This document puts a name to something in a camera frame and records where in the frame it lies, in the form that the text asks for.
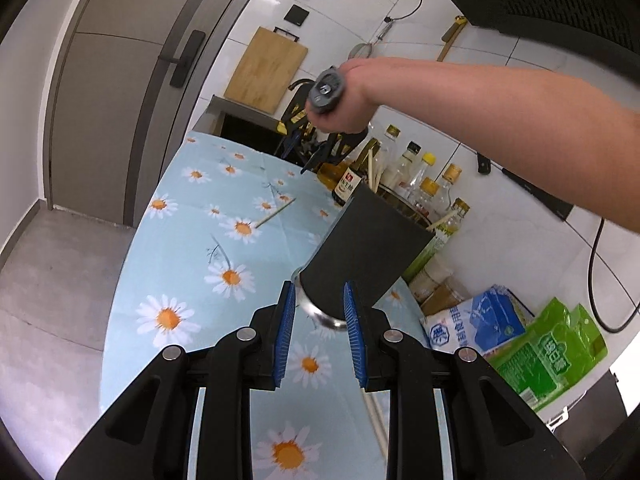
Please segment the person's right forearm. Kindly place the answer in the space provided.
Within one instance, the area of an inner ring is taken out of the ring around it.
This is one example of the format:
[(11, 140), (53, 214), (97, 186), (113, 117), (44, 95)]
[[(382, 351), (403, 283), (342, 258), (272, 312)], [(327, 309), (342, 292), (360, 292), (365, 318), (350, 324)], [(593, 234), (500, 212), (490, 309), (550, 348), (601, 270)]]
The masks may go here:
[(567, 203), (639, 229), (639, 114), (579, 78), (376, 58), (368, 99), (419, 119)]

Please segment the person's right hand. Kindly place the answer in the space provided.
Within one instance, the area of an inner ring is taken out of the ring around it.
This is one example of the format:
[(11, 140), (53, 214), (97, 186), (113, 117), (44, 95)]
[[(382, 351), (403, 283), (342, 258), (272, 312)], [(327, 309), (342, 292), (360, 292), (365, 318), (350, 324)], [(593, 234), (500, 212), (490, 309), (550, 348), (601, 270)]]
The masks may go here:
[(371, 86), (374, 66), (373, 58), (355, 58), (343, 63), (338, 72), (344, 78), (345, 89), (337, 106), (330, 112), (319, 114), (307, 101), (306, 113), (310, 122), (325, 133), (360, 133), (367, 128), (381, 106)]

